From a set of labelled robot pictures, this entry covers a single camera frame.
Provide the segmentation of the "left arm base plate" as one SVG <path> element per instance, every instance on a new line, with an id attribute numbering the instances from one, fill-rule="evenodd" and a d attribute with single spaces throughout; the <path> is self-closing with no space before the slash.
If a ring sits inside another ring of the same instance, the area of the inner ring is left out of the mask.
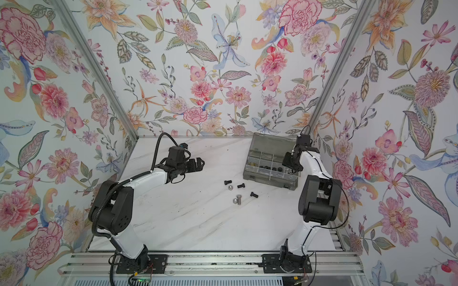
<path id="1" fill-rule="evenodd" d="M 139 257 L 129 259 L 121 256 L 116 267 L 116 274 L 134 274 L 141 271 L 147 274 L 164 274 L 167 266 L 168 255 L 151 255 L 149 258 Z"/>

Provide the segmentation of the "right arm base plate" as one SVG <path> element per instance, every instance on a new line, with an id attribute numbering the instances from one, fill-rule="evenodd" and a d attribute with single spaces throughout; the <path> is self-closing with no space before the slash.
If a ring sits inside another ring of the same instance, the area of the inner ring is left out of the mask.
<path id="1" fill-rule="evenodd" d="M 259 266 L 265 274 L 310 274 L 313 272 L 308 256 L 297 256 L 288 253 L 284 257 L 280 254 L 264 254 Z"/>

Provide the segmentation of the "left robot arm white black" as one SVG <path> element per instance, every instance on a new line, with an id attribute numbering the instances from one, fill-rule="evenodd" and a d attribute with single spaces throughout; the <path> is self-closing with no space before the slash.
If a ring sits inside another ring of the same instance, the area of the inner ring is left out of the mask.
<path id="1" fill-rule="evenodd" d="M 106 238 L 127 259 L 136 260 L 147 255 L 147 247 L 131 226 L 134 200 L 154 188 L 171 184 L 179 176 L 201 172 L 204 166 L 205 161 L 200 157 L 191 158 L 185 147 L 173 146 L 168 157 L 153 169 L 124 181 L 103 182 L 88 215 L 93 236 Z"/>

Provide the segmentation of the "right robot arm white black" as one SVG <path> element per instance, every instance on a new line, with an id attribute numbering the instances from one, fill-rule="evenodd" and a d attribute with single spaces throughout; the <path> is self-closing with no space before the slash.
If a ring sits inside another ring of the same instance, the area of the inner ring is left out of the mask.
<path id="1" fill-rule="evenodd" d="M 309 135 L 297 136 L 293 150 L 286 153 L 283 159 L 283 166 L 294 175 L 306 175 L 298 202 L 298 213 L 302 220 L 281 246 L 279 257 L 280 263 L 298 263 L 305 261 L 317 233 L 336 219 L 342 182 L 333 179 L 326 171 Z"/>

